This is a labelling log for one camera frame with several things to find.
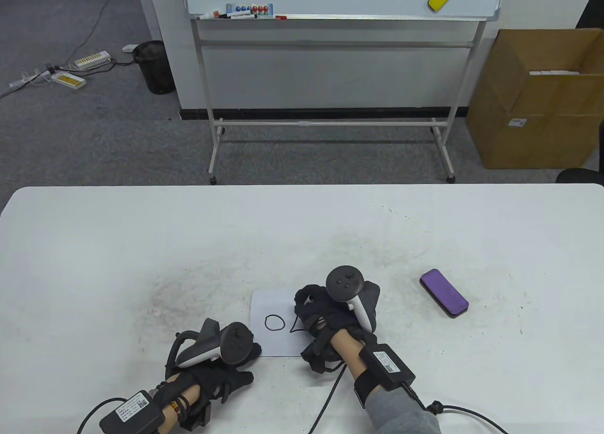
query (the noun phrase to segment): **drawn circle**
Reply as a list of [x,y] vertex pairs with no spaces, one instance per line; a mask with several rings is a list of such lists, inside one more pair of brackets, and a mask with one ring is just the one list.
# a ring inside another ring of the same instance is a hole
[[[269,327],[269,326],[266,324],[266,322],[268,322],[268,319],[269,319],[270,317],[272,317],[272,316],[274,316],[274,317],[278,317],[278,318],[281,320],[281,322],[283,322],[283,326],[282,326],[282,327],[280,327],[280,328],[278,328],[278,329],[272,329],[272,328],[270,328],[270,327]],[[278,332],[278,331],[280,331],[280,330],[285,329],[285,321],[284,321],[284,320],[283,320],[283,318],[282,318],[281,316],[279,316],[279,315],[268,315],[268,316],[266,316],[266,318],[265,318],[265,327],[266,327],[266,330],[270,330],[271,332]]]

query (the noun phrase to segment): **chair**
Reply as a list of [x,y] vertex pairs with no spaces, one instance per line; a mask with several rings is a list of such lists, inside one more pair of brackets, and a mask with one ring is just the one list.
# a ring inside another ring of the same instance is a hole
[[600,184],[604,186],[604,123],[600,124],[600,169],[569,168],[556,178],[562,184]]

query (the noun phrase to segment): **yellow power strip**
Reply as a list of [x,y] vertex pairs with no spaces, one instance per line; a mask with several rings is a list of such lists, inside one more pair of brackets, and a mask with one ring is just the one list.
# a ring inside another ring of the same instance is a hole
[[60,85],[65,85],[74,90],[79,90],[86,84],[86,80],[69,72],[60,71],[52,74],[51,79]]

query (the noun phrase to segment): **black trash can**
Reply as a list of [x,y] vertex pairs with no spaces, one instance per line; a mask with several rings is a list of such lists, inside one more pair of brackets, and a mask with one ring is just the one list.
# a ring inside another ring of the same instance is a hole
[[132,55],[134,63],[141,68],[151,93],[168,94],[176,89],[163,41],[142,43],[134,49]]

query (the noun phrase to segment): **white wall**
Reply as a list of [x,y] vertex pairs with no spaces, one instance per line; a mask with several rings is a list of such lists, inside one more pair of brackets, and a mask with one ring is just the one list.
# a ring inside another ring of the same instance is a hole
[[[467,105],[500,28],[574,28],[588,0],[502,0],[464,92]],[[183,0],[153,0],[181,106],[204,108]],[[208,39],[470,40],[475,25],[394,21],[204,22]],[[467,50],[204,50],[214,108],[446,106]]]

